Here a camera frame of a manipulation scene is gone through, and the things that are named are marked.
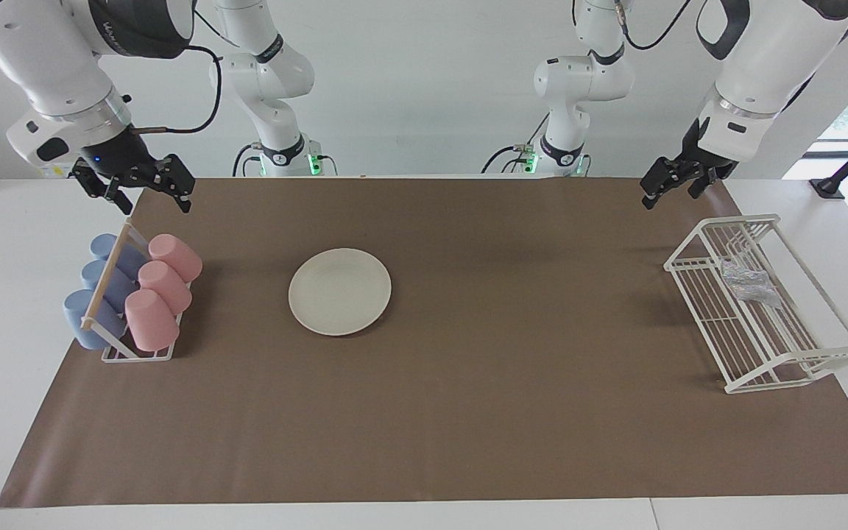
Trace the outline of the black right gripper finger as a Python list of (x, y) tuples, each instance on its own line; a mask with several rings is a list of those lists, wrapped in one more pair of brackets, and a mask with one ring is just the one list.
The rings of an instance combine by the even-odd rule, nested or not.
[(111, 202), (125, 215), (129, 216), (133, 212), (133, 203), (120, 191), (119, 182), (111, 179), (109, 184), (105, 183), (88, 163), (75, 163), (73, 178), (88, 197)]
[(182, 213), (188, 214), (191, 211), (191, 195), (196, 183), (191, 171), (175, 154), (156, 160), (152, 167), (155, 172), (150, 182), (151, 190), (167, 194), (174, 199)]

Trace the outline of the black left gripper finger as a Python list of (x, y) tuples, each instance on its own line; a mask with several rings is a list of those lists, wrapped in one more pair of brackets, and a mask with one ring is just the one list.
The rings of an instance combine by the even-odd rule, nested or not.
[(688, 194), (693, 200), (698, 199), (711, 185), (719, 179), (718, 170), (696, 170), (692, 184), (688, 188)]
[(690, 177), (690, 162), (657, 158), (649, 170), (640, 178), (643, 191), (642, 202), (646, 209), (653, 209), (664, 194), (682, 186)]

